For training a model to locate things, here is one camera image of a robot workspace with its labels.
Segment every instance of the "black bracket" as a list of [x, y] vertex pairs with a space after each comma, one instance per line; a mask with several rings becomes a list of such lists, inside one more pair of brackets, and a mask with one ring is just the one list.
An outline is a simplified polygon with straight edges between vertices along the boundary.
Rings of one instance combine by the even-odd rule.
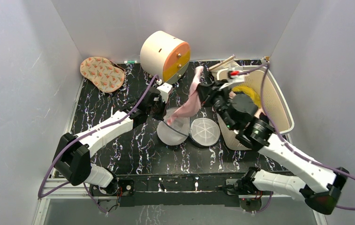
[[[76, 138], [70, 133], [61, 136], [53, 160], [64, 147], [75, 139]], [[88, 146], [76, 142], [64, 152], [60, 159], [57, 160], [54, 167], [71, 183], [71, 185], [76, 186], [82, 184], [91, 172]]]
[[260, 171], [260, 168], [251, 166], [241, 179], [227, 179], [223, 191], [228, 195], [255, 194], [259, 190], [253, 185], [253, 181], [258, 171]]
[[110, 192], [106, 188], [100, 188], [100, 189], [104, 189], [107, 192], [107, 194], [103, 194], [99, 190], [99, 187], [97, 185], [90, 184], [89, 190], [92, 196], [110, 196], [110, 195], [133, 196], [135, 193], [135, 181], [132, 179], [119, 179], [118, 182], [116, 183], [116, 186], [117, 189], [116, 190], [114, 189], [113, 192]]
[[[337, 169], [349, 173], [348, 170], [343, 167], [339, 167]], [[347, 176], [341, 175], [337, 172], [335, 172], [335, 174], [335, 181], [333, 184], [328, 184], [327, 186], [329, 191], [314, 193], [307, 185], [300, 189], [300, 193], [305, 197], [304, 201], [310, 208], [325, 215], [332, 214], [339, 200], [341, 190], [347, 181]]]

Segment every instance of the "pink towel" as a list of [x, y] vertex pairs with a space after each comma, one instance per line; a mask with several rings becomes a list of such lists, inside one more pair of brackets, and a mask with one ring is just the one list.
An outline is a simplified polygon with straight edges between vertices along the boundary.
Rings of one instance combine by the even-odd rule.
[[199, 79], [201, 77], [202, 71], [204, 70], [203, 66], [195, 68], [195, 76], [192, 80], [190, 90], [189, 90], [189, 98], [186, 103], [180, 106], [167, 120], [168, 125], [171, 125], [173, 121], [178, 117], [191, 117], [194, 116], [199, 109], [201, 108], [201, 102], [199, 101], [198, 92], [196, 88], [198, 84], [201, 82]]

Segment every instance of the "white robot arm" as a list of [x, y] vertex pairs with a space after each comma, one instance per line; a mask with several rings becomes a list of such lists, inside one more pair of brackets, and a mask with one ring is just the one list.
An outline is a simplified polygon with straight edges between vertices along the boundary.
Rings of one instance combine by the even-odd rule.
[[[249, 96], [237, 94], [229, 97], [231, 87], [241, 83], [243, 76], [237, 71], [228, 71], [228, 79], [197, 87], [202, 107], [213, 107], [226, 126], [235, 131], [235, 138], [247, 148], [258, 151], [277, 161], [296, 176], [284, 176], [252, 167], [234, 185], [229, 180], [224, 190], [230, 195], [247, 195], [257, 191], [273, 191], [305, 201], [312, 209], [331, 214], [341, 194], [347, 177], [329, 169], [305, 161], [291, 152], [268, 124], [268, 118], [255, 117], [258, 107]], [[306, 158], [316, 162], [295, 146], [289, 146]]]
[[[279, 139], [268, 122], [254, 117], [257, 106], [250, 97], [238, 94], [230, 100], [230, 88], [240, 80], [241, 78], [237, 76], [237, 78], [214, 82], [211, 85], [199, 84], [197, 91], [202, 107], [214, 107], [227, 127], [236, 131], [236, 139], [241, 144], [276, 160], [296, 176], [284, 176], [253, 167], [244, 177], [236, 179], [234, 185], [225, 185], [224, 190], [233, 195], [274, 191], [305, 201], [308, 206], [318, 212], [331, 214], [347, 177], [309, 163], [288, 150], [284, 146], [287, 143]], [[87, 135], [94, 129], [98, 130], [72, 145], [54, 167], [74, 186], [86, 182], [102, 187], [108, 194], [114, 194], [119, 188], [117, 176], [107, 168], [91, 164], [90, 158], [108, 142], [146, 122], [149, 115], [162, 120], [171, 91], [172, 86], [167, 83], [156, 89], [150, 89], [140, 107], [118, 124], [101, 129], [104, 125], [127, 116], [133, 108], [132, 105], [127, 104], [124, 109], [115, 112], [109, 119], [87, 131], [75, 136], [70, 133], [63, 135], [55, 156], [77, 137]], [[310, 158], [295, 146], [290, 146], [296, 152]]]
[[162, 120], [171, 92], [172, 86], [168, 83], [163, 83], [156, 89], [150, 88], [150, 91], [138, 108], [118, 124], [101, 129], [104, 125], [124, 118], [133, 108], [133, 105], [126, 104], [124, 109], [116, 111], [110, 118], [75, 136], [72, 136], [70, 133], [63, 135], [57, 147], [55, 157], [72, 140], [86, 135], [92, 130], [97, 130], [96, 133], [72, 145], [57, 161], [54, 167], [74, 186], [85, 182], [102, 187], [109, 194], [115, 193], [118, 189], [116, 175], [107, 168], [91, 164], [90, 158], [116, 137], [145, 123], [149, 115], [157, 120]]

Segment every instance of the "yellow cloth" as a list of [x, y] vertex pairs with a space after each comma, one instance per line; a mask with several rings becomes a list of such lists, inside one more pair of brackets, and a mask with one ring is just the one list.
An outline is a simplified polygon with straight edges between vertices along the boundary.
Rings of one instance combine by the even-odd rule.
[[247, 96], [249, 96], [252, 101], [259, 107], [259, 109], [262, 107], [262, 104], [260, 102], [260, 96], [250, 87], [239, 85], [233, 87], [232, 91], [235, 92], [243, 92]]

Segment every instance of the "black marble pattern surface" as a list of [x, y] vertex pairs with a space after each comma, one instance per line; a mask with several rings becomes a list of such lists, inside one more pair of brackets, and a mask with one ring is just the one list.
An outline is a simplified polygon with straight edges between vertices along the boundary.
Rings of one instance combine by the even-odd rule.
[[[189, 86], [194, 69], [204, 66], [203, 83], [212, 81], [207, 68], [219, 61], [190, 62], [185, 75], [173, 85], [167, 108], [181, 106], [188, 99]], [[260, 65], [260, 60], [239, 60], [240, 65]], [[140, 64], [120, 64], [126, 69], [124, 85], [112, 94], [99, 91], [90, 81], [84, 80], [71, 133], [83, 132], [111, 116], [130, 99], [138, 99], [151, 78]], [[206, 117], [217, 122], [212, 108], [202, 108], [195, 118]], [[123, 174], [177, 174], [177, 173], [226, 173], [245, 172], [250, 166], [267, 171], [286, 170], [272, 159], [255, 151], [232, 151], [224, 144], [223, 137], [209, 148], [200, 149], [188, 138], [178, 146], [167, 146], [157, 136], [159, 121], [147, 122], [127, 132], [100, 149], [91, 159], [117, 175]]]

